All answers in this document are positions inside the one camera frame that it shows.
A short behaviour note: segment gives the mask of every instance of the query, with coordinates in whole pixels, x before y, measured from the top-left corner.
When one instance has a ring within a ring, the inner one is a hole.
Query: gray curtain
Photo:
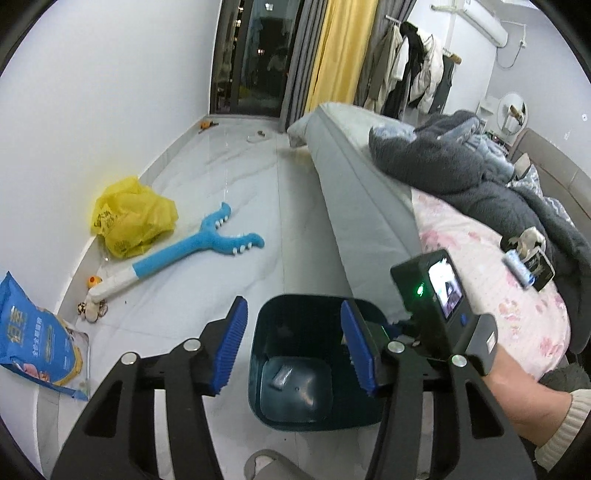
[[[378,7],[375,11],[374,27],[371,31],[365,61],[363,62],[359,83],[357,84],[355,105],[363,106],[367,100],[372,70],[372,52],[388,31],[388,28],[392,26],[392,22],[386,20],[385,16],[389,15],[401,22],[405,22],[413,10],[415,3],[417,3],[417,0],[379,0]]]
[[[304,115],[310,77],[318,50],[327,3],[327,0],[304,0],[300,23],[295,35],[285,96],[281,105],[279,119],[281,133]]]

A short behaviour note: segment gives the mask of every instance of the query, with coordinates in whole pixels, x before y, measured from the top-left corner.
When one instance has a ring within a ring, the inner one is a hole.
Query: blue bag
[[[88,400],[88,335],[28,299],[10,272],[0,284],[0,364],[39,385]]]

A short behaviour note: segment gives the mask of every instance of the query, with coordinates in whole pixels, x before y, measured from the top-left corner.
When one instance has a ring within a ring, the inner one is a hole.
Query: orange object on floor
[[[199,124],[199,126],[201,127],[201,131],[199,133],[202,134],[203,132],[205,132],[205,130],[211,127],[216,127],[218,125],[219,124],[217,124],[213,120],[201,120],[201,123]]]
[[[100,278],[98,275],[92,275],[91,277],[88,278],[88,280],[86,280],[86,286],[90,290],[92,287],[98,285],[102,281],[103,281],[103,279]]]

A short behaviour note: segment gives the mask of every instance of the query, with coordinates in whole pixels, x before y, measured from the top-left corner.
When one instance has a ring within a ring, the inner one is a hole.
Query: dark gray blanket
[[[435,119],[415,131],[376,127],[369,147],[376,166],[387,175],[444,200],[502,236],[520,236],[535,226],[547,239],[546,254],[556,270],[554,282],[571,324],[570,350],[580,353],[591,336],[591,246],[532,191],[507,188],[497,172],[461,144],[440,140],[462,118]]]

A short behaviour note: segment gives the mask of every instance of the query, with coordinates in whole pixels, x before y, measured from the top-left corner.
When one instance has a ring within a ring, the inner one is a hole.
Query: trash bin
[[[342,343],[344,300],[281,295],[263,305],[252,343],[248,401],[264,424],[319,432],[380,422],[384,401],[361,389]],[[366,321],[386,324],[375,305],[356,302]]]

